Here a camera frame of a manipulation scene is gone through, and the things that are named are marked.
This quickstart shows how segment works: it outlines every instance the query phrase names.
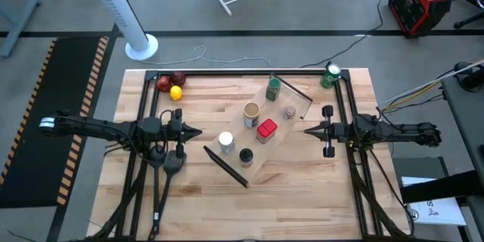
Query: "red portable power station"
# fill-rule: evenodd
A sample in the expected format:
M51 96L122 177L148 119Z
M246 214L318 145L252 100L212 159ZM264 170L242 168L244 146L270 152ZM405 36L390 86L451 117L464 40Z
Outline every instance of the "red portable power station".
M450 0L388 0L407 38L425 36L451 10Z

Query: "wooden tabletop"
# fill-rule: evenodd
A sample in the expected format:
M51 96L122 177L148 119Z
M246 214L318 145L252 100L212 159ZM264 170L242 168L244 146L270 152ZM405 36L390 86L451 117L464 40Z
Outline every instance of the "wooden tabletop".
M359 113L376 114L377 106L368 69L351 69L352 85ZM334 89L323 89L320 76L282 76L314 102L304 120L296 122L278 149L259 170L246 189L205 153L209 144L232 120L234 109L251 99L267 84L268 76L191 76L180 101L161 94L162 110L183 109L183 120L203 134L185 145L187 162L172 180L157 240L324 240L359 239L358 219L353 200L346 150L334 144L336 156L324 158L324 142L303 133L322 121L321 108L334 106L333 122L340 121ZM144 70L127 70L114 117L115 122L136 119ZM154 86L150 86L148 102ZM351 112L345 98L346 114ZM395 170L386 144L376 144L374 153L397 188ZM129 153L116 151L104 159L91 221L102 225L114 211L123 191ZM405 211L391 194L388 184L370 157L374 188L380 205L389 217L408 232ZM166 179L160 171L160 182ZM153 169L148 167L138 226L138 239L146 240L152 226ZM368 227L373 224L365 203ZM132 207L126 214L129 229ZM99 230L90 224L88 235Z

